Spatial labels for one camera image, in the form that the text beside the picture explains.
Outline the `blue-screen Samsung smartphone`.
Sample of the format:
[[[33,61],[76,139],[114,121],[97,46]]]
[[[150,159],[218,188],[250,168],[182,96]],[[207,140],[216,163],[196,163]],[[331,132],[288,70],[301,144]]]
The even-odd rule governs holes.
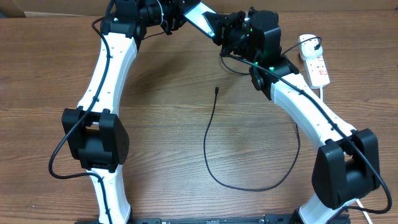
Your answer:
[[[206,12],[209,12],[210,14],[216,14],[216,12],[206,4],[199,2],[184,12],[183,15],[189,23],[195,26],[207,37],[212,39],[215,36],[215,33],[205,18]]]

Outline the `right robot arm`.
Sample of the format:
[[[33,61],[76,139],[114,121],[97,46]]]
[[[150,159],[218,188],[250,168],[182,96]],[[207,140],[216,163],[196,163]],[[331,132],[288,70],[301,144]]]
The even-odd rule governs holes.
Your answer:
[[[282,52],[277,13],[205,10],[200,17],[221,56],[248,64],[255,89],[289,114],[317,152],[314,195],[294,211],[290,222],[346,223],[343,212],[354,209],[355,200],[384,186],[376,135],[343,121],[308,87]]]

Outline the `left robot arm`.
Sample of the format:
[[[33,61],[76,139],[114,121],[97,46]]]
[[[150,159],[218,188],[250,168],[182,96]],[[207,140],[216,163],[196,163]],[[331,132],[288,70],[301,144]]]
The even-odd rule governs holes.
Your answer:
[[[95,188],[96,223],[132,220],[123,182],[129,136],[119,118],[119,105],[147,28],[161,26],[171,34],[189,21],[213,37],[203,17],[206,11],[211,8],[201,1],[110,1],[98,20],[100,27],[95,31],[101,38],[101,52],[90,84],[77,107],[65,109],[62,115],[63,142]]]

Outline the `white charger plug adapter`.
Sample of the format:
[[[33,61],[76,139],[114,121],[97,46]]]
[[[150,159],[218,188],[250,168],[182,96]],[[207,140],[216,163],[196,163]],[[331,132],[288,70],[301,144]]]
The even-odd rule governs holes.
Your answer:
[[[315,59],[323,54],[322,39],[313,34],[302,34],[298,38],[300,56],[304,61]]]

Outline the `white power strip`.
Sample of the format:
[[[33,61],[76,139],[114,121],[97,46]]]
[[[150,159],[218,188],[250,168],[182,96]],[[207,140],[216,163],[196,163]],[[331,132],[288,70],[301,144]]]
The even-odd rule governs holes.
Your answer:
[[[323,56],[304,61],[305,71],[311,89],[323,88],[330,84]]]

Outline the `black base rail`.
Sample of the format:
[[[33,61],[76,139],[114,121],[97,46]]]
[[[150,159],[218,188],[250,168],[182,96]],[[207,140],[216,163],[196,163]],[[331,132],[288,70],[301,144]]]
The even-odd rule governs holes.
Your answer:
[[[264,215],[239,218],[189,218],[162,220],[160,218],[130,218],[127,224],[294,224],[301,223],[291,215]]]

